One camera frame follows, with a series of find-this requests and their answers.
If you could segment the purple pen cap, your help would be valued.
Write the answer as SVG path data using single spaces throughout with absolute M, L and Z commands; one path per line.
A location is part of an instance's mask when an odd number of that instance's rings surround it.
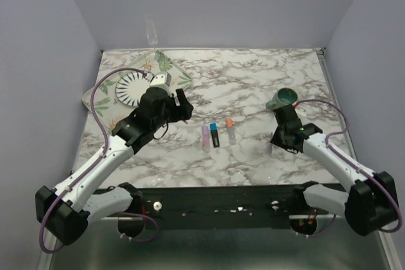
M 202 134 L 203 135 L 209 135 L 209 129 L 207 125 L 202 126 Z

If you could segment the pink highlighter pen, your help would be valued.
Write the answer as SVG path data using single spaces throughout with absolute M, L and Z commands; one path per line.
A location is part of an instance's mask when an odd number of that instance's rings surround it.
M 208 134 L 203 134 L 202 135 L 202 146 L 203 146 L 203 151 L 204 152 L 209 152 L 210 151 L 210 141 L 209 141 L 209 135 Z

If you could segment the blue pen cap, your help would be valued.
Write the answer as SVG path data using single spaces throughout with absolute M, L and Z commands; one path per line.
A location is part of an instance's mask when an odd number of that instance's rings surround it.
M 210 132 L 217 132 L 218 131 L 216 123 L 210 123 L 209 124 L 209 129 L 210 129 Z

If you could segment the blue black highlighter pen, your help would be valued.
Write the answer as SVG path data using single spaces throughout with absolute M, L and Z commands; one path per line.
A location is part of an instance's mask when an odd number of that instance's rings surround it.
M 217 130 L 211 130 L 211 138 L 213 141 L 213 147 L 218 148 L 220 146 L 220 141 Z

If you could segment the orange clear marker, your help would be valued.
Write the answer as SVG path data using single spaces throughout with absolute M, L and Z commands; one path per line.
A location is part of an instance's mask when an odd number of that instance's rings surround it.
M 227 133 L 228 133 L 228 138 L 229 142 L 231 145 L 236 144 L 236 138 L 235 138 L 235 130 L 234 127 L 228 126 L 227 127 Z

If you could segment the grey pen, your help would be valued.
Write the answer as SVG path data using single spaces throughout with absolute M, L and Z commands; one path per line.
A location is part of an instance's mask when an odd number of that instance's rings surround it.
M 268 154 L 269 154 L 269 156 L 273 155 L 273 147 L 274 147 L 274 145 L 270 142 L 269 146 L 268 146 Z

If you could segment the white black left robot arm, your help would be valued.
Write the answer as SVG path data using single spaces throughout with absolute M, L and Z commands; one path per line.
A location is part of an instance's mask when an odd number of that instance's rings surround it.
M 120 120 L 101 149 L 87 164 L 53 188 L 43 186 L 35 193 L 35 211 L 40 231 L 48 231 L 62 245 L 71 245 L 87 229 L 92 219 L 123 212 L 134 216 L 140 210 L 140 200 L 123 187 L 116 187 L 95 207 L 95 191 L 121 164 L 154 140 L 154 134 L 170 123 L 187 121 L 192 116 L 192 104 L 183 89 L 174 94 L 159 87 L 150 87 L 139 105 Z

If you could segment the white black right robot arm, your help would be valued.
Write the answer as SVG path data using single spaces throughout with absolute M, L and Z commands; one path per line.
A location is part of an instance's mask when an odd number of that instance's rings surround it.
M 302 124 L 293 105 L 274 110 L 277 128 L 271 143 L 293 153 L 302 153 L 322 165 L 344 188 L 333 190 L 310 181 L 299 185 L 291 198 L 292 209 L 306 214 L 323 209 L 346 219 L 361 236 L 374 231 L 396 232 L 402 228 L 395 181 L 383 171 L 374 172 L 344 153 L 313 123 Z M 396 223 L 391 230 L 386 226 Z

